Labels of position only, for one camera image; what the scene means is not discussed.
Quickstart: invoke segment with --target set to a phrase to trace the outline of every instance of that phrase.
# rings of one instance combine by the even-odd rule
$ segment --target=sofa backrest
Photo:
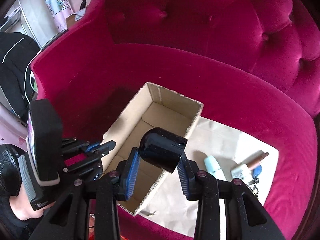
[[[219,60],[269,82],[311,116],[320,112],[320,32],[300,0],[106,0],[106,9],[115,43]]]

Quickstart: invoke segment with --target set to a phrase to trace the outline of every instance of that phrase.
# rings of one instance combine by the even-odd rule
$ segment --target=brown tube
[[[269,155],[268,152],[261,154],[260,156],[256,157],[254,160],[249,162],[247,164],[250,171],[252,171],[254,168],[258,167],[260,165],[260,162]]]

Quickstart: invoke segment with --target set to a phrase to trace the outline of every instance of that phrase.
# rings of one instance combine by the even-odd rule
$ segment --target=crumpled paper
[[[232,179],[230,174],[232,168],[240,163],[248,163],[260,155],[261,151],[269,152],[269,156],[261,161],[262,173],[257,186],[259,201],[264,204],[279,157],[279,152],[275,148],[242,131],[200,117],[185,149],[188,159],[196,161],[201,170],[206,170],[204,159],[213,155],[228,181]],[[165,179],[153,199],[139,215],[170,230],[193,237],[197,208],[197,201],[189,202],[183,195],[178,172],[175,170]],[[223,199],[220,199],[220,239],[226,239]]]

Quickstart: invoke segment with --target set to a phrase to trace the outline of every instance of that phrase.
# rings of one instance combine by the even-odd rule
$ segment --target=cardboard box
[[[103,170],[106,173],[115,170],[120,161],[128,158],[132,147],[139,147],[142,136],[154,127],[188,138],[202,109],[203,104],[198,101],[151,82],[145,83],[103,135],[103,143],[116,142],[116,147],[102,158]],[[127,202],[118,203],[135,216],[145,208],[167,175],[168,172],[141,160],[133,196]]]

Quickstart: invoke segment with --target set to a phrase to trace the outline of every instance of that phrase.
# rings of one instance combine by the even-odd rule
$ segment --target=small cardboard box
[[[188,138],[202,109],[203,104],[198,101],[151,82],[145,83],[103,135],[103,143],[116,142],[116,147],[102,158],[103,170],[106,173],[115,170],[120,161],[129,157],[132,147],[139,147],[142,136],[154,127]],[[145,208],[167,175],[168,172],[141,160],[133,196],[118,204],[135,216]]]

